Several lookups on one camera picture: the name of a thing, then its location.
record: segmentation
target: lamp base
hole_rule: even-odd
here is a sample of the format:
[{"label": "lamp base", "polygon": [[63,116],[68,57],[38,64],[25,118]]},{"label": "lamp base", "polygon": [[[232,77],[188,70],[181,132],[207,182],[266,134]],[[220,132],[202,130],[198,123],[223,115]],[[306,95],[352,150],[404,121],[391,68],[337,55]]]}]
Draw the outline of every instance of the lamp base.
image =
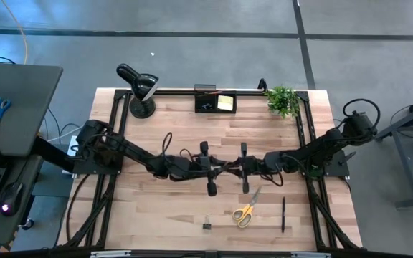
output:
[{"label": "lamp base", "polygon": [[135,118],[148,118],[156,111],[156,103],[152,98],[142,102],[136,97],[133,97],[132,100],[130,100],[128,109]]}]

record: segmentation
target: computer mouse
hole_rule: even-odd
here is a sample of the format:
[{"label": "computer mouse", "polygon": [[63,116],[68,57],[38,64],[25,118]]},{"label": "computer mouse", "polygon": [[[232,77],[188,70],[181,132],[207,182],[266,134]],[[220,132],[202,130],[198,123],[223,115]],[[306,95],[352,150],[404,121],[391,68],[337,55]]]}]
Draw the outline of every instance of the computer mouse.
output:
[{"label": "computer mouse", "polygon": [[4,187],[0,198],[0,212],[4,216],[13,216],[20,207],[23,183],[13,182]]}]

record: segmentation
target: black marker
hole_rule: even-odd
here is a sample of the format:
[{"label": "black marker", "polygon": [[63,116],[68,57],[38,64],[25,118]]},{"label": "black marker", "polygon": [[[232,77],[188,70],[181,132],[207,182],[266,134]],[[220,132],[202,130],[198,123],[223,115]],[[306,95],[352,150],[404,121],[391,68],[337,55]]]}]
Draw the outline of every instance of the black marker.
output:
[{"label": "black marker", "polygon": [[285,233],[285,211],[286,211],[286,199],[283,197],[283,212],[281,215],[281,232]]}]

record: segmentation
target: orange-handled scissors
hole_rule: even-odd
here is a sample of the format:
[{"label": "orange-handled scissors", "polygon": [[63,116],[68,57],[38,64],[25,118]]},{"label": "orange-handled scissors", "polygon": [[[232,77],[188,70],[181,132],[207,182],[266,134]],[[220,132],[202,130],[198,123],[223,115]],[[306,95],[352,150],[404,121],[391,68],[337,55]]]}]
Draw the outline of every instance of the orange-handled scissors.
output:
[{"label": "orange-handled scissors", "polygon": [[247,204],[243,209],[238,209],[232,212],[232,218],[237,221],[237,225],[239,228],[243,229],[250,224],[252,218],[252,209],[257,202],[259,192],[261,192],[261,186],[259,186],[249,204]]}]

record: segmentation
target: pen holder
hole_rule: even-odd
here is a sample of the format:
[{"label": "pen holder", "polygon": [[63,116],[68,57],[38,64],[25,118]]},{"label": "pen holder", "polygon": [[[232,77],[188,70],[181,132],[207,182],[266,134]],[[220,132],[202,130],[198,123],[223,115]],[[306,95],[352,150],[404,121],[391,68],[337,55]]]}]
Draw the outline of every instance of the pen holder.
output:
[{"label": "pen holder", "polygon": [[[216,92],[216,85],[195,85],[195,113],[226,113],[235,114],[237,112],[237,93],[235,91]],[[232,97],[232,110],[222,110],[218,108],[218,95]]]}]

